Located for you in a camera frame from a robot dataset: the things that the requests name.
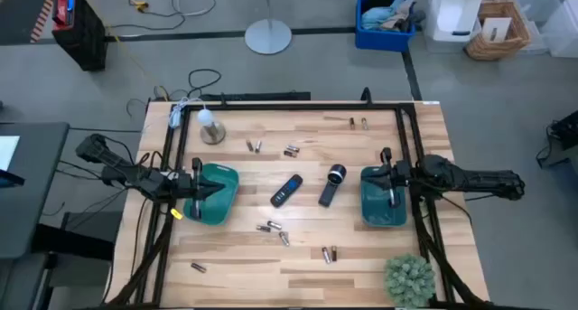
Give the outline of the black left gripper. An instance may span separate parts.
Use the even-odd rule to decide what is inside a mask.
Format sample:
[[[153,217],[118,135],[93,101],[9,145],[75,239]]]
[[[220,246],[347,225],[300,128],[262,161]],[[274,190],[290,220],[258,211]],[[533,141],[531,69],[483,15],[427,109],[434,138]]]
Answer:
[[[179,173],[178,178],[178,192],[181,197],[185,198],[185,205],[183,208],[184,215],[188,219],[200,218],[200,178],[201,178],[201,197],[208,198],[213,193],[217,193],[224,189],[225,184],[214,182],[206,177],[201,177],[202,161],[198,157],[193,157],[191,160],[192,174],[185,172]]]

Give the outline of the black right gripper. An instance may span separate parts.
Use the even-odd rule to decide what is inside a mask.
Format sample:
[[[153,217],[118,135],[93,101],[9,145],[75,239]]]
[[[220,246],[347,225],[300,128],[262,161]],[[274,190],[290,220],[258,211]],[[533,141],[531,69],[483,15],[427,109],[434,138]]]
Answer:
[[[366,183],[374,184],[382,190],[390,192],[390,207],[397,208],[401,204],[402,198],[398,196],[396,190],[399,187],[408,186],[411,178],[411,164],[405,160],[391,163],[392,151],[389,147],[384,147],[381,152],[381,161],[384,166],[368,166],[363,169],[363,177]]]

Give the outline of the teal plastic bin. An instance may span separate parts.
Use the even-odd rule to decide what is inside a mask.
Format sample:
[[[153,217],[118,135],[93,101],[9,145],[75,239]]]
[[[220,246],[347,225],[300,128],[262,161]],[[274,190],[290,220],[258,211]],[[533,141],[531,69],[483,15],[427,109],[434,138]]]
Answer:
[[[224,189],[213,193],[210,197],[200,201],[200,218],[189,219],[207,225],[223,224],[232,208],[239,187],[238,172],[220,164],[205,164],[201,176],[207,179],[224,183]]]
[[[402,198],[399,207],[390,207],[390,192],[366,183],[361,171],[360,200],[363,221],[370,227],[400,227],[406,224],[406,188],[399,187],[396,192]]]

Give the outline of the white bulb table lamp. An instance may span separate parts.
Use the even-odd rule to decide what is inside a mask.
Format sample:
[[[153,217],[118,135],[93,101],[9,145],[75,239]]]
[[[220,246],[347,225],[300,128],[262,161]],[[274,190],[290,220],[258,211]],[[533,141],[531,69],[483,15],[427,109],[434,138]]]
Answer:
[[[200,123],[200,138],[205,144],[217,145],[224,140],[226,129],[209,109],[201,109],[198,112],[197,120]]]

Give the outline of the black remote, blue button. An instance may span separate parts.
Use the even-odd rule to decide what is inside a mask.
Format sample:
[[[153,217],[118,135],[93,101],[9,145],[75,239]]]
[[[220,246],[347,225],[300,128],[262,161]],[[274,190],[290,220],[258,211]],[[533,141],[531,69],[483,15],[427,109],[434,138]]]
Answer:
[[[279,208],[294,194],[302,185],[303,178],[299,174],[294,174],[270,199],[275,208]]]

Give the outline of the black power strip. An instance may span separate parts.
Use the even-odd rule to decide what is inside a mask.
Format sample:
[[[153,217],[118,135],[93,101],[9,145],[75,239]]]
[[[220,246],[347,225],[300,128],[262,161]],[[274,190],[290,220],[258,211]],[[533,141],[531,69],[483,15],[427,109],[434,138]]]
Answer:
[[[269,93],[237,93],[237,94],[201,94],[203,101],[292,101],[310,100],[309,91],[288,91]]]

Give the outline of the green artificial plant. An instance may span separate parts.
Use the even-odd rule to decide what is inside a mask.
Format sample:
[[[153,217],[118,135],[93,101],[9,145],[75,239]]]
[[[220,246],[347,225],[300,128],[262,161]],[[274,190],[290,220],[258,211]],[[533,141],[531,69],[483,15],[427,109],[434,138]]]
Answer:
[[[385,265],[385,290],[395,305],[427,306],[436,292],[432,265],[412,254],[389,259]]]

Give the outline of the blue plastic bin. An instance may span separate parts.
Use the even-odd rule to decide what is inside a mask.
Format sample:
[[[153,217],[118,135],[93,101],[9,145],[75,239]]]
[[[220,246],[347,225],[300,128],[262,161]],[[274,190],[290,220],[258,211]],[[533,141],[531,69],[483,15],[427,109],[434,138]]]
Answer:
[[[356,6],[356,24],[355,24],[355,45],[358,49],[364,50],[378,50],[389,52],[406,52],[410,40],[415,35],[415,16],[418,13],[412,8],[412,13],[409,17],[410,27],[407,32],[401,33],[397,31],[384,30],[365,30],[361,27],[361,6],[364,0],[357,0]]]

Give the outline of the light blue cloth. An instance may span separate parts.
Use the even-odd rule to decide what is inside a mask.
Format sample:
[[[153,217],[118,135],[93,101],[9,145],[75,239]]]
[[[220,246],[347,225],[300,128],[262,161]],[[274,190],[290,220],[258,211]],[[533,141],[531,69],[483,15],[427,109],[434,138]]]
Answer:
[[[390,6],[371,7],[361,15],[361,27],[365,30],[377,30],[383,23],[396,14],[397,8],[405,0],[393,0]]]

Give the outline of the silver floor stand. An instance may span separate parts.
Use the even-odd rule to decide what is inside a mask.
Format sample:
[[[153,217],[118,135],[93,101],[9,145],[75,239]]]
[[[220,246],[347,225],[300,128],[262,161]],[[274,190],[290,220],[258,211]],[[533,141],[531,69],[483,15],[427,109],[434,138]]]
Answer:
[[[290,27],[274,18],[271,0],[266,0],[266,18],[248,26],[244,39],[246,46],[262,55],[274,55],[284,51],[293,39]]]

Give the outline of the beige cloth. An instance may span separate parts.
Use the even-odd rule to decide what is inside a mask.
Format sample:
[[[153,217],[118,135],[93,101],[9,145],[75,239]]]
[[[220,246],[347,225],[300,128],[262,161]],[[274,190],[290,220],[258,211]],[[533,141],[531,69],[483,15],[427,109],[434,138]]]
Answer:
[[[394,0],[390,16],[379,26],[380,30],[405,33],[410,27],[409,17],[415,0]]]

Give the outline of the black cloth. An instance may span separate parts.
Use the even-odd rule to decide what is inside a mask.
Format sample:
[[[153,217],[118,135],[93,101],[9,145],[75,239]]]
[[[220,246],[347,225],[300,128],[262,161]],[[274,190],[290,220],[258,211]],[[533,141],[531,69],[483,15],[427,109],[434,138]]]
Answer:
[[[365,13],[372,8],[389,7],[393,2],[394,0],[364,0],[361,6],[361,11]]]

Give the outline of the black desk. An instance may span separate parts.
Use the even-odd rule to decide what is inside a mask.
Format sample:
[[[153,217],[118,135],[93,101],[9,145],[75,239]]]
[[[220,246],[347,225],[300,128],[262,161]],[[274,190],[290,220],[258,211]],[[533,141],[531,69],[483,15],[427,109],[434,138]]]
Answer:
[[[0,136],[20,137],[9,172],[25,180],[0,189],[1,260],[29,251],[69,128],[65,122],[0,124]]]

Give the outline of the white plastic bin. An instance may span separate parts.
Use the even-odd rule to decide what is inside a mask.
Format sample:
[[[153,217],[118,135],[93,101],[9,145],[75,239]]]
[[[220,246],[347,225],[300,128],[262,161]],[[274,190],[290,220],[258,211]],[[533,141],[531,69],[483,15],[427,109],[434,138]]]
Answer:
[[[482,0],[428,0],[424,39],[432,53],[462,51],[481,30]]]

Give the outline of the black equipment box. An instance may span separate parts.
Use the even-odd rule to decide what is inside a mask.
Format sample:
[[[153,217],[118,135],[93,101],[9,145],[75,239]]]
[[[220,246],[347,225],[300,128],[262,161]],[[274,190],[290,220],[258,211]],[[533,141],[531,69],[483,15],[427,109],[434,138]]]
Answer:
[[[541,168],[569,162],[578,173],[578,110],[545,129],[546,146],[536,154]]]

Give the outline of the white card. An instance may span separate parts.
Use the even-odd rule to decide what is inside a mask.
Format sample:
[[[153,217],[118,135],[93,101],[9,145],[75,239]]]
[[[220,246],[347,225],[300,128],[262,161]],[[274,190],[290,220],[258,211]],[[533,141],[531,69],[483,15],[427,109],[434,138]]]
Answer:
[[[506,40],[511,17],[487,17],[481,28],[481,35],[485,42],[499,43]]]

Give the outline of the wicker basket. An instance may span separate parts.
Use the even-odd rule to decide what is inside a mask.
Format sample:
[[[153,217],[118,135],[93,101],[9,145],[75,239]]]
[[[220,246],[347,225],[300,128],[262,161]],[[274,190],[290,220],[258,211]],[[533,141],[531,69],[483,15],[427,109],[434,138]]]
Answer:
[[[530,43],[530,35],[522,14],[513,0],[482,0],[478,19],[485,23],[489,18],[510,17],[511,24],[504,42],[488,42],[476,34],[464,48],[475,61],[498,61],[515,54]]]

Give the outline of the red and black tool case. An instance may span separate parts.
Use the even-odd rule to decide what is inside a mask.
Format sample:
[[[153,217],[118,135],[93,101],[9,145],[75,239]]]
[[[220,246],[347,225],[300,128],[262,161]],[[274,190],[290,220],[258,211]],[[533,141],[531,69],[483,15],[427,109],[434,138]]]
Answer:
[[[87,0],[52,0],[52,36],[83,71],[106,67],[106,29]]]

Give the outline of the white-screen tablet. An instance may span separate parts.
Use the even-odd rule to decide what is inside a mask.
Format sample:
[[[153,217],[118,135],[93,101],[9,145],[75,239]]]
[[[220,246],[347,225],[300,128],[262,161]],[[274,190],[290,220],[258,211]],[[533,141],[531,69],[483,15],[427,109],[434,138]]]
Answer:
[[[25,180],[9,172],[19,136],[0,136],[0,189],[22,186]]]

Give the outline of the clear plastic bin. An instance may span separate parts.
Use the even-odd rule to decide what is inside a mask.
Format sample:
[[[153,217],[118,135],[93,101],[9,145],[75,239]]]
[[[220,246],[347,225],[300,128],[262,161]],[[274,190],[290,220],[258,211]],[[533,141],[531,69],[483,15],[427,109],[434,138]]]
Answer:
[[[518,55],[541,55],[549,53],[540,28],[560,6],[560,0],[514,0],[529,33],[529,44]]]
[[[564,0],[540,33],[553,57],[578,58],[578,0]]]

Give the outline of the black mat, striped edge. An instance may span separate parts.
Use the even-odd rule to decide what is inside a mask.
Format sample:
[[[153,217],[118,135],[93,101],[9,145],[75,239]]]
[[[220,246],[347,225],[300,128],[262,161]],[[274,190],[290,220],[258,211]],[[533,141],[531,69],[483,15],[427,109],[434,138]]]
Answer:
[[[28,43],[45,0],[0,0],[0,46]]]

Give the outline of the black metal table frame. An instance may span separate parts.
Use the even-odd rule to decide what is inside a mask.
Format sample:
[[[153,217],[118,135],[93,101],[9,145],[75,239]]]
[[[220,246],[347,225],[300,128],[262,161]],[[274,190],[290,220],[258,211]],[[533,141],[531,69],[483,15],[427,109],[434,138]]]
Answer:
[[[215,146],[200,139],[199,103],[179,128],[167,121],[169,102],[146,111],[140,153],[163,152],[163,163],[189,169],[191,159],[238,171],[237,199],[218,226],[177,220],[167,207],[126,197],[107,301],[131,310],[203,307],[389,307],[384,288],[389,258],[420,251],[415,226],[371,228],[362,219],[359,176],[389,147],[395,159],[452,156],[443,114],[435,102],[274,101],[210,103],[227,131]],[[355,120],[355,130],[349,119]],[[368,122],[364,130],[361,119]],[[254,152],[247,148],[250,140]],[[255,153],[261,140],[260,153]],[[284,155],[296,146],[296,157]],[[347,170],[331,206],[318,201],[334,164]],[[275,208],[271,197],[294,175],[302,185]],[[282,225],[256,230],[268,221]],[[287,234],[290,246],[279,237]],[[322,248],[337,261],[326,264]],[[191,267],[207,269],[201,273]]]

